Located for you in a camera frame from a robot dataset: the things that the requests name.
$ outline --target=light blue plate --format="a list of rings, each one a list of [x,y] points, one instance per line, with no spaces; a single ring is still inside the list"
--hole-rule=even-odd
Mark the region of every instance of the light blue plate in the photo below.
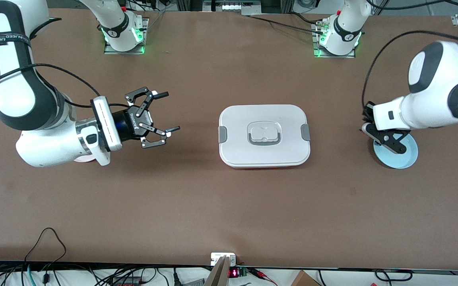
[[[393,134],[395,139],[400,138],[400,134]],[[414,140],[411,134],[406,135],[404,139],[400,141],[400,143],[404,144],[407,148],[404,154],[395,154],[391,152],[383,145],[379,145],[374,141],[374,153],[378,157],[378,159],[388,167],[394,169],[405,169],[411,167],[418,158],[418,145],[416,145],[416,141]]]

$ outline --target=table surface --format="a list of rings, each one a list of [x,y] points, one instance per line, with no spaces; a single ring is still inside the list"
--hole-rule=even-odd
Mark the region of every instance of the table surface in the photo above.
[[[160,148],[126,142],[105,167],[34,168],[15,151],[19,132],[0,122],[0,259],[23,259],[51,226],[67,246],[64,261],[207,264],[211,252],[231,251],[246,265],[458,269],[458,125],[414,131],[419,157],[406,170],[377,163],[358,130],[363,80],[380,47],[413,29],[458,35],[450,18],[370,17],[357,58],[326,59],[313,56],[309,33],[233,13],[165,13],[141,56],[103,55],[87,10],[51,16],[63,21],[33,40],[36,63],[82,76],[111,102],[143,86],[169,91],[151,112],[157,127],[181,130]],[[308,27],[293,15],[266,17]],[[434,40],[391,45],[367,99],[406,95],[410,60]],[[76,103],[94,97],[66,74],[39,70]],[[302,108],[310,158],[271,170],[225,165],[218,117],[240,104]],[[61,252],[48,233],[29,259]]]

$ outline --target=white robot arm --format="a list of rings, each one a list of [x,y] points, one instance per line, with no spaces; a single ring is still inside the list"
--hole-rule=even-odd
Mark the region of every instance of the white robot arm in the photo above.
[[[110,161],[109,152],[122,148],[122,141],[140,140],[142,148],[164,145],[171,132],[153,127],[148,108],[158,94],[147,87],[126,94],[127,109],[111,113],[104,96],[91,100],[94,117],[77,121],[69,98],[49,84],[33,64],[30,35],[49,21],[45,0],[0,0],[0,120],[22,130],[16,149],[35,167],[46,167],[94,155],[101,165]],[[141,105],[135,100],[146,96]],[[149,142],[149,132],[161,136]]]
[[[340,14],[331,15],[319,44],[331,54],[349,54],[361,36],[361,29],[371,14],[366,0],[345,0]]]
[[[458,43],[438,41],[412,60],[409,94],[364,110],[362,131],[391,152],[407,150],[400,140],[410,130],[458,123]]]
[[[105,40],[116,51],[129,51],[143,41],[142,16],[122,11],[118,0],[80,0],[95,15]]]

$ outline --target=white plastic container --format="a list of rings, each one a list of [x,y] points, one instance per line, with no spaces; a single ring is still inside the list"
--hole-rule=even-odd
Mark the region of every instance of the white plastic container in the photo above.
[[[296,105],[234,105],[220,114],[220,158],[234,168],[296,166],[311,154],[305,112]]]

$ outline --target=black strap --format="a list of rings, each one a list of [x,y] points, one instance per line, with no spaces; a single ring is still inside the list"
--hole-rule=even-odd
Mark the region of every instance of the black strap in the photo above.
[[[128,18],[127,13],[123,13],[123,15],[125,15],[125,18],[123,19],[123,22],[121,22],[121,24],[117,25],[116,27],[107,28],[107,27],[104,27],[104,26],[100,25],[100,27],[102,27],[102,29],[105,31],[105,33],[107,35],[109,35],[109,37],[111,37],[111,38],[119,38],[121,32],[124,31],[125,29],[127,29],[128,23],[129,23],[129,18]]]
[[[338,17],[335,18],[333,22],[333,27],[335,27],[335,31],[339,34],[344,42],[351,42],[354,38],[360,34],[361,29],[358,31],[350,32],[342,29],[342,27],[338,24]]]
[[[6,45],[7,42],[22,42],[31,46],[31,41],[26,35],[5,31],[0,33],[0,45]]]

